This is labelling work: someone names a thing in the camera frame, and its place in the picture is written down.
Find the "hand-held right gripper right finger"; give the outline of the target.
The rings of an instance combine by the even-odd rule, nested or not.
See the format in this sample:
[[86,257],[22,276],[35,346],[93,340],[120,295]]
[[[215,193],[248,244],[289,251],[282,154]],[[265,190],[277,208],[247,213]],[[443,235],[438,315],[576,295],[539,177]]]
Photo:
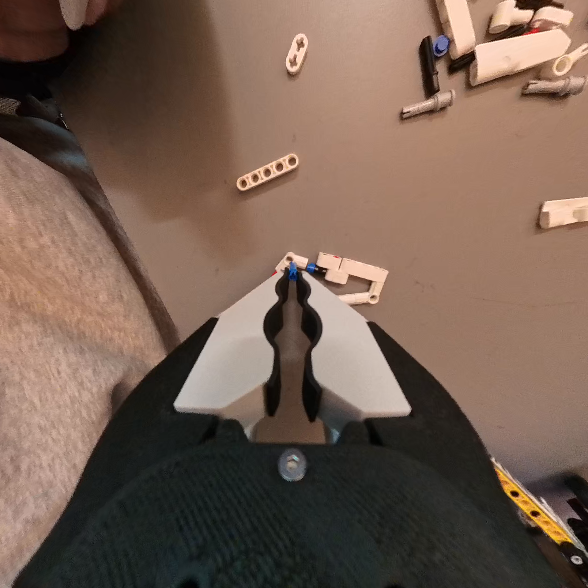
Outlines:
[[337,439],[350,422],[405,417],[410,405],[370,323],[306,272],[298,272],[296,298],[309,341],[302,399],[310,422]]

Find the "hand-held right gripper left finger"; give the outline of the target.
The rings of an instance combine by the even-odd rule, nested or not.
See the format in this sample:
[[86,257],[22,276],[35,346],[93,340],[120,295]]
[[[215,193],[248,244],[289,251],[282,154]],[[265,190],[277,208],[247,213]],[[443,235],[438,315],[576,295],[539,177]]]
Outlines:
[[282,388],[276,336],[288,290],[288,273],[277,272],[217,317],[174,401],[177,412],[238,421],[250,439],[275,415]]

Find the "white lego beam assembly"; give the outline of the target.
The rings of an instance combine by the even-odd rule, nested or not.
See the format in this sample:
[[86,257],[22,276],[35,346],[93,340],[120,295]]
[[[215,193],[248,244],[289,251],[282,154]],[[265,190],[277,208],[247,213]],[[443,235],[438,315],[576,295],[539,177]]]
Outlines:
[[347,284],[350,277],[368,282],[369,289],[364,292],[338,296],[348,306],[376,305],[388,277],[388,271],[384,268],[326,252],[319,252],[314,262],[304,256],[288,252],[277,264],[273,274],[287,272],[292,263],[296,269],[322,276],[327,282],[336,285]]

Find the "white lego elbow connector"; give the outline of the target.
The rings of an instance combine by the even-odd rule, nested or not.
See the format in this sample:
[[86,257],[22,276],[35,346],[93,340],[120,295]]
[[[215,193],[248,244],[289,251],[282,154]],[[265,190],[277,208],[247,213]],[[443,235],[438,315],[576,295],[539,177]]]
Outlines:
[[497,35],[503,33],[511,26],[518,26],[520,22],[517,16],[516,1],[502,1],[498,3],[490,19],[488,33]]

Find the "white five-hole lego beam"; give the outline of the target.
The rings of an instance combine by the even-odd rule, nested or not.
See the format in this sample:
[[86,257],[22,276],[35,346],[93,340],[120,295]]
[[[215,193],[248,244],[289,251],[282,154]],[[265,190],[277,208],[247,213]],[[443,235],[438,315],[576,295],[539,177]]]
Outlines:
[[240,192],[247,192],[293,172],[298,166],[298,155],[295,153],[287,154],[239,177],[236,180],[236,187]]

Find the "yellow black lego model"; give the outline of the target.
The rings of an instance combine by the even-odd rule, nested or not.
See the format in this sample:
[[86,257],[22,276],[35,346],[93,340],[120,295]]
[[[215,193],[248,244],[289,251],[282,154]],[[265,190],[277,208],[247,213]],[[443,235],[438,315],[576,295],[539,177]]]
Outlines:
[[543,499],[534,496],[495,458],[490,458],[504,493],[514,504],[521,521],[538,530],[555,545],[561,558],[571,566],[578,580],[587,586],[587,548],[576,533]]

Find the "white lego bar piece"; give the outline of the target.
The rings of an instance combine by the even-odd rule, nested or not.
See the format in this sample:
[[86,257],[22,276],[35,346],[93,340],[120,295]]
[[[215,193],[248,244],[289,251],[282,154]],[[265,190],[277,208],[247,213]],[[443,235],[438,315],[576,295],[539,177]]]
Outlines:
[[587,222],[587,197],[546,201],[538,219],[540,229]]

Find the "grey lego axle pin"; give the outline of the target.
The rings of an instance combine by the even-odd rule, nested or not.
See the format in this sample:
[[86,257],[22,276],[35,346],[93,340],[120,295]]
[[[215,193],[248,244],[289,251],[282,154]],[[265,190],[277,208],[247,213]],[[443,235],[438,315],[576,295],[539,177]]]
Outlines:
[[576,96],[584,92],[586,76],[558,77],[549,80],[531,80],[521,90],[522,95],[551,95],[557,98]]
[[439,91],[426,100],[403,107],[401,110],[401,120],[444,110],[454,104],[455,98],[456,92],[453,89],[444,92]]

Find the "black lego axle connector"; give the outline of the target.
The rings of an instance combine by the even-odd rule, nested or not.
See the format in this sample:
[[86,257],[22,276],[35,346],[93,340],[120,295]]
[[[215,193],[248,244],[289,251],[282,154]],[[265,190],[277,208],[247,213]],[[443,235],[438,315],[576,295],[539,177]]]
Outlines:
[[430,35],[422,39],[418,54],[424,93],[427,98],[430,98],[440,91],[436,58],[433,51],[433,40]]

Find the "white two-hole lego beam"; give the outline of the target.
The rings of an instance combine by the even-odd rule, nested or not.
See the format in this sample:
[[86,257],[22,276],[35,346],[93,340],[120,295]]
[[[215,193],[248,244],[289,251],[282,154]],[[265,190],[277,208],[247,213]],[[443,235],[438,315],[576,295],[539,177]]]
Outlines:
[[295,35],[285,59],[287,73],[294,77],[300,72],[308,52],[308,38],[304,33]]

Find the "thin black lego axle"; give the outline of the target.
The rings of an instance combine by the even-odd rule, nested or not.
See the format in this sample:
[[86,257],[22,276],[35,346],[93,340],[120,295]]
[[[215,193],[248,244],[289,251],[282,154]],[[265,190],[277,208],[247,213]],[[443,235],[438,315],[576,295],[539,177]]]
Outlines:
[[456,59],[451,59],[449,65],[447,67],[447,73],[449,75],[453,75],[460,70],[464,70],[465,68],[470,66],[475,61],[475,58],[476,58],[475,51],[470,51],[468,53],[465,53],[465,54],[459,56]]

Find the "large white lego panel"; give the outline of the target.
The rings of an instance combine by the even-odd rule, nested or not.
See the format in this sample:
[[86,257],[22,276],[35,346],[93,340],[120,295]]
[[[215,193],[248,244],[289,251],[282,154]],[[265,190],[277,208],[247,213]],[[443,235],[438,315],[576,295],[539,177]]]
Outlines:
[[537,67],[566,53],[571,39],[561,29],[476,45],[469,83],[478,86]]

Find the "long white lego panel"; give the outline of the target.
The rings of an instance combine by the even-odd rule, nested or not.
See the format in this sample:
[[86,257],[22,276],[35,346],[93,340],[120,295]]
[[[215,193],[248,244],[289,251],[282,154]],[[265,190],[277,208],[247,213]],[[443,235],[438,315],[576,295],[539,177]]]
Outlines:
[[476,36],[467,1],[435,1],[443,34],[450,40],[453,61],[474,51]]

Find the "white lego tube connector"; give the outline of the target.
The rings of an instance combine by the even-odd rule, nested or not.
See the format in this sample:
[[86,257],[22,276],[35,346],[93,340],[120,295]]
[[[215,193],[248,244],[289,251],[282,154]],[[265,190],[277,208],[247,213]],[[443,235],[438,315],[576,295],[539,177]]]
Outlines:
[[558,57],[552,64],[551,74],[553,77],[566,76],[579,59],[587,55],[587,43],[583,43],[568,54]]

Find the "white lego piece red pin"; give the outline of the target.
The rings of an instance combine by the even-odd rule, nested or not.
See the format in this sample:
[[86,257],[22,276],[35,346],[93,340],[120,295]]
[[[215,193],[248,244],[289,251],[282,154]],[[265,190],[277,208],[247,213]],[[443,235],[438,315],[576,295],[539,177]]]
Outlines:
[[540,31],[566,28],[571,24],[573,17],[574,13],[572,11],[555,5],[546,5],[535,11],[529,26],[531,29]]

